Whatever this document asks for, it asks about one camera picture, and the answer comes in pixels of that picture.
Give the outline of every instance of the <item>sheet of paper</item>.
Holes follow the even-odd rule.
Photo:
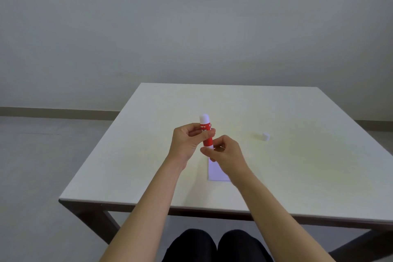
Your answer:
[[[212,181],[230,181],[228,175],[221,170],[217,162],[212,162],[209,159],[209,180]]]

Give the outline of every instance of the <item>left hand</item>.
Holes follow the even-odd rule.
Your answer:
[[[201,131],[199,123],[190,123],[175,128],[167,159],[175,161],[183,170],[198,144],[215,134],[214,128],[210,131]]]

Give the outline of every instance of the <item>person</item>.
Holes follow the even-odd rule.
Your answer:
[[[107,247],[101,262],[154,261],[180,173],[197,146],[213,137],[215,129],[201,132],[199,123],[174,129],[169,153],[145,193]],[[217,161],[237,187],[276,262],[334,261],[280,205],[252,173],[239,144],[228,136],[213,141],[214,149],[200,151]],[[189,229],[173,241],[164,255],[168,261],[273,261],[263,245],[248,233],[225,233],[216,247],[208,233]]]

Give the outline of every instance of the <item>hand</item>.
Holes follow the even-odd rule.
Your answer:
[[[198,144],[215,134],[214,128],[210,131],[201,131],[199,123],[190,123],[175,128],[167,159],[176,161],[183,170]]]
[[[240,146],[235,140],[223,135],[213,140],[213,146],[214,150],[202,147],[200,151],[213,162],[217,161],[232,183],[242,175],[252,174],[244,160]]]

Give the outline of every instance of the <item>glue stick label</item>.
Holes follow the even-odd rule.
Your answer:
[[[211,123],[209,122],[208,124],[201,124],[200,129],[202,131],[210,131]],[[203,146],[212,146],[212,145],[213,145],[213,138],[209,138],[203,141]]]

